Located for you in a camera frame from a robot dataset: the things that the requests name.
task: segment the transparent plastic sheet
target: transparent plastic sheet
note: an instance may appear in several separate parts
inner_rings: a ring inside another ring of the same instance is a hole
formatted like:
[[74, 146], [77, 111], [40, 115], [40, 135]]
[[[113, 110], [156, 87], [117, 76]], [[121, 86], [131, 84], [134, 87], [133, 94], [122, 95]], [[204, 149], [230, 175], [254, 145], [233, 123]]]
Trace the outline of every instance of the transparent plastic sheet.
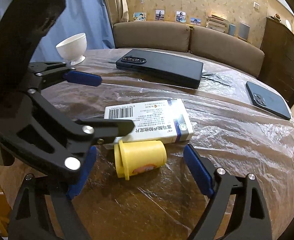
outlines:
[[[277, 239], [294, 216], [294, 120], [285, 121], [252, 106], [245, 83], [274, 90], [248, 75], [200, 59], [205, 78], [198, 90], [164, 85], [160, 79], [117, 70], [116, 60], [128, 51], [86, 52], [77, 70], [101, 75], [99, 87], [63, 82], [42, 94], [72, 119], [103, 117], [106, 106], [182, 98], [194, 128], [190, 143], [232, 175], [256, 175], [266, 198], [273, 239]], [[97, 163], [82, 193], [73, 200], [93, 239], [187, 239], [208, 199], [184, 163], [186, 143], [165, 145], [166, 165], [129, 181], [117, 178], [113, 150], [98, 147]], [[22, 180], [25, 164], [15, 161], [13, 167], [0, 167], [5, 193], [15, 192], [13, 187], [18, 190], [20, 184], [13, 186], [4, 178], [4, 172], [17, 169]], [[233, 199], [217, 237], [226, 229]]]

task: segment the bowl rim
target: bowl rim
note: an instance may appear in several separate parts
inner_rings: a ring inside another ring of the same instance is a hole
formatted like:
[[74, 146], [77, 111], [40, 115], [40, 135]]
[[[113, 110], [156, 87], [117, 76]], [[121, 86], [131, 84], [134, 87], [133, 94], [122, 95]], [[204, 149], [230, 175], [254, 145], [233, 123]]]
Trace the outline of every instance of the bowl rim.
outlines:
[[78, 34], [75, 34], [75, 35], [73, 35], [73, 36], [71, 36], [69, 38], [66, 38], [65, 40], [61, 41], [60, 43], [58, 43], [56, 45], [56, 48], [62, 47], [64, 45], [67, 45], [67, 44], [69, 44], [69, 43], [71, 43], [73, 41], [79, 40], [79, 39], [81, 39], [81, 38], [83, 38], [85, 36], [86, 36], [86, 33], [78, 33]]

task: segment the yellow cup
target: yellow cup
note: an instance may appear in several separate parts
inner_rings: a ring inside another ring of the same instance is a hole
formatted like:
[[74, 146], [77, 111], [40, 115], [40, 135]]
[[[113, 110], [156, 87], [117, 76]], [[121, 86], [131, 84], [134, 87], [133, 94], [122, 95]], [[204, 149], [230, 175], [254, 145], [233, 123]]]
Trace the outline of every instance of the yellow cup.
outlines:
[[165, 146], [161, 141], [144, 141], [115, 144], [115, 164], [118, 178], [159, 168], [167, 161]]

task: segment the photo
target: photo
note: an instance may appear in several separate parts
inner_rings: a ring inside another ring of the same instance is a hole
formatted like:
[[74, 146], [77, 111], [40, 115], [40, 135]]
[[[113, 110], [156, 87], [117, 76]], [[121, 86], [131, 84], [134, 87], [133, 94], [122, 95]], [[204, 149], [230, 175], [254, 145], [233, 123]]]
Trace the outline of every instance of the photo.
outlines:
[[185, 12], [176, 12], [176, 22], [177, 23], [185, 23], [186, 22], [186, 13]]
[[134, 22], [135, 21], [146, 21], [146, 13], [134, 13]]
[[156, 16], [155, 20], [156, 21], [163, 21], [165, 18], [165, 10], [156, 10]]
[[191, 24], [197, 24], [197, 25], [200, 25], [200, 24], [201, 24], [201, 20], [200, 20], [200, 19], [197, 19], [197, 18], [194, 18], [194, 17], [191, 17], [191, 18], [190, 18], [190, 23], [191, 23]]

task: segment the black smartphone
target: black smartphone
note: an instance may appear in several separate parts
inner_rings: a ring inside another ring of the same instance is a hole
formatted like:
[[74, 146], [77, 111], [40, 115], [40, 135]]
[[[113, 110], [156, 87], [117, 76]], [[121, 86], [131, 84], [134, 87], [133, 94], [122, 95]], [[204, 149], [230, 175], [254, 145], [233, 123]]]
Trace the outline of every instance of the black smartphone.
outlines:
[[285, 120], [291, 119], [287, 104], [281, 96], [249, 81], [245, 86], [255, 106], [269, 111]]
[[116, 67], [170, 80], [179, 86], [197, 89], [203, 63], [167, 53], [132, 49], [117, 60]]

